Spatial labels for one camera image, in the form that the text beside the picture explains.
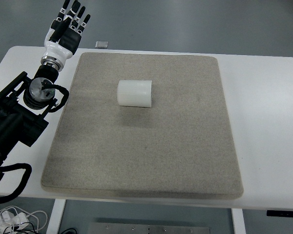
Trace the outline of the white and black hand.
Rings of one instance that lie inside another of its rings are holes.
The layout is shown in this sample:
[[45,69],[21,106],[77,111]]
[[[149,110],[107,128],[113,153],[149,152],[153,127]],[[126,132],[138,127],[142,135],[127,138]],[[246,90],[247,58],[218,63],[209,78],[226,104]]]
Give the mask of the white and black hand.
[[54,62],[64,64],[77,51],[82,33],[90,20],[90,15],[85,17],[85,7],[77,0],[63,3],[57,17],[52,21],[44,40],[45,53],[42,61],[50,59]]

